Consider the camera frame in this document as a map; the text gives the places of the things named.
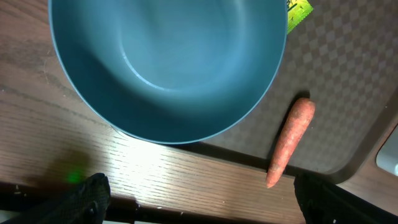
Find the carrot tip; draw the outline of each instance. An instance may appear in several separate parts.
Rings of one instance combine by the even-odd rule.
[[[275,184],[272,184],[272,183],[266,183],[266,187],[267,187],[267,189],[269,189],[269,188],[271,188],[271,187],[273,187]]]

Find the orange carrot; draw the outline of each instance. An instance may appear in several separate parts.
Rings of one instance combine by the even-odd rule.
[[[271,164],[268,168],[266,186],[270,188],[278,182],[315,112],[315,103],[307,98],[298,99],[289,112],[280,133]]]

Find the wood grain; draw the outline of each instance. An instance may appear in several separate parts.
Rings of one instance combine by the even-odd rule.
[[[398,214],[398,179],[369,161],[341,186]],[[42,188],[65,184],[71,172],[81,178],[104,172],[114,197],[143,206],[304,222],[291,178],[266,189],[263,172],[115,132],[63,74],[51,42],[47,1],[0,0],[0,181]]]

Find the green tag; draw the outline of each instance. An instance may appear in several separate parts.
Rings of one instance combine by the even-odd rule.
[[[287,33],[303,21],[312,9],[307,0],[287,0]]]

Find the white object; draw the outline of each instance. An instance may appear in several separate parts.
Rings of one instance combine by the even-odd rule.
[[[376,157],[380,168],[398,176],[398,128],[396,128],[381,147]]]

